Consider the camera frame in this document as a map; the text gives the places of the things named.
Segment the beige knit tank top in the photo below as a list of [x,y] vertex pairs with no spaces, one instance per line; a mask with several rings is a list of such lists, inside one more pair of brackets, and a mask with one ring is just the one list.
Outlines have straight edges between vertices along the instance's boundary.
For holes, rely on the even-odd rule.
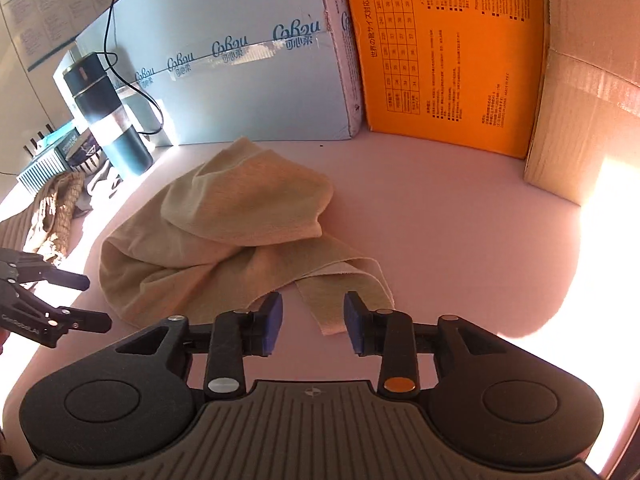
[[324,174],[236,140],[104,240],[103,295],[137,327],[173,314],[204,324],[295,285],[322,333],[341,333],[348,292],[371,310],[394,298],[374,259],[323,231],[332,197]]

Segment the small dark product box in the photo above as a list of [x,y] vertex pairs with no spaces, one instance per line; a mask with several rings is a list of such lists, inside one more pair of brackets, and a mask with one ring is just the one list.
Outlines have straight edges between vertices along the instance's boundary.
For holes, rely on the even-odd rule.
[[74,142],[70,144],[70,147],[65,152],[66,162],[72,168],[80,166],[94,155],[99,155],[101,151],[100,144],[89,129],[86,129],[83,133],[78,131],[75,131],[75,133]]

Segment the dark teal thermos bottle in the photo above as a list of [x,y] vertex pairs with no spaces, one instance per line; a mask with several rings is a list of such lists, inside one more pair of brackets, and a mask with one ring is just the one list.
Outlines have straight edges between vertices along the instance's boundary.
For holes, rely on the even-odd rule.
[[134,128],[108,78],[99,55],[92,52],[63,72],[70,94],[106,157],[123,179],[141,176],[153,157]]

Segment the light blue Cabau carton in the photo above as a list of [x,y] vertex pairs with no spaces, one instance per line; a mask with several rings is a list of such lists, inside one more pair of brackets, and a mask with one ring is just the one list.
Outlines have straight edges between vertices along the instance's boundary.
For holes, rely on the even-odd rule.
[[77,37],[160,142],[356,136],[362,97],[347,0],[112,0]]

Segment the orange cardboard box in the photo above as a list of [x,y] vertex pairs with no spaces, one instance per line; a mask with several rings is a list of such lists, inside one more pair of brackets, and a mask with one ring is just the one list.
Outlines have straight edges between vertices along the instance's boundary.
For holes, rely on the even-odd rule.
[[547,0],[349,0],[371,130],[522,159]]

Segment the brown corrugated cardboard box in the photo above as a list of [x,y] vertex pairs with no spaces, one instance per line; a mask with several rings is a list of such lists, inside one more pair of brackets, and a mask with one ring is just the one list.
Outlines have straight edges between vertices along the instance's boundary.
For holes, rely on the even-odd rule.
[[639,0],[549,0],[524,179],[584,204],[605,159],[639,163]]

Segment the wall notice poster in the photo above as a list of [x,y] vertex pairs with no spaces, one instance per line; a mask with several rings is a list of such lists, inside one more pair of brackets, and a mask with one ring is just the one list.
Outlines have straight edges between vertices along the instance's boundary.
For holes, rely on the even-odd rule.
[[75,38],[112,0],[1,0],[18,57],[30,72]]

